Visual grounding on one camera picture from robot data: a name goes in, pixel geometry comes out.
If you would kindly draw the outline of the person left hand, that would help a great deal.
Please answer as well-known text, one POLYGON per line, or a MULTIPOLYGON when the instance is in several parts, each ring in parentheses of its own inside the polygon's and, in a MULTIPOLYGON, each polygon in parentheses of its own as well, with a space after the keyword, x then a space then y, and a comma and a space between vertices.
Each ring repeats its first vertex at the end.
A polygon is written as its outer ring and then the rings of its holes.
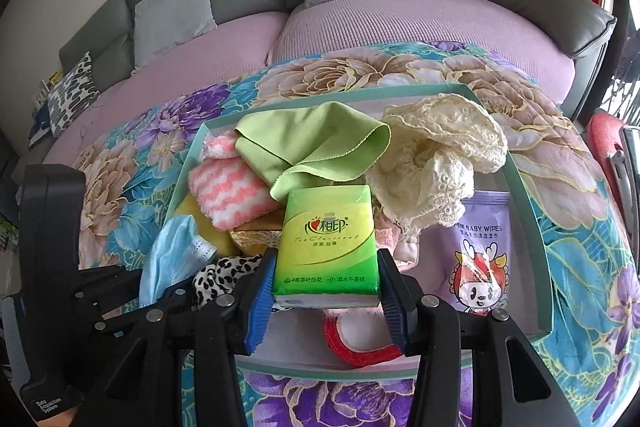
POLYGON ((27 410, 24 403, 22 403, 22 408, 29 418, 40 427, 70 427, 70 424, 78 412, 77 405, 70 407, 68 404, 58 404, 54 409, 53 414, 49 415, 47 418, 35 419, 32 416, 32 413, 27 410))

